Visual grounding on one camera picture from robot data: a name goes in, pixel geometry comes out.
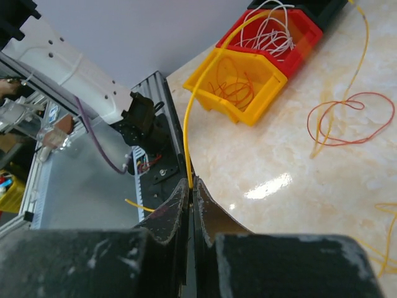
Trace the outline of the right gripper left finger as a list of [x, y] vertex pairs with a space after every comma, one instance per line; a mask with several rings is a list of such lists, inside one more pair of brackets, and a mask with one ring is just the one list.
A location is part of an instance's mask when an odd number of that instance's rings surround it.
[[179, 297], [189, 185], [124, 230], [23, 230], [1, 240], [2, 297]]

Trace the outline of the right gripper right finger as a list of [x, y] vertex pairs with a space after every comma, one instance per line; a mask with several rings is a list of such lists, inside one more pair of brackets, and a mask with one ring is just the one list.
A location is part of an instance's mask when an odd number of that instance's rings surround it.
[[366, 252], [351, 237], [252, 233], [195, 178], [198, 297], [383, 297]]

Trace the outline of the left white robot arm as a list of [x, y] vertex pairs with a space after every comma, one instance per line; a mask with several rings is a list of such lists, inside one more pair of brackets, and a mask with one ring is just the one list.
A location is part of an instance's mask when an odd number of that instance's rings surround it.
[[106, 74], [70, 45], [33, 1], [1, 1], [1, 56], [24, 66], [23, 82], [48, 78], [90, 107], [124, 137], [149, 134], [153, 103]]

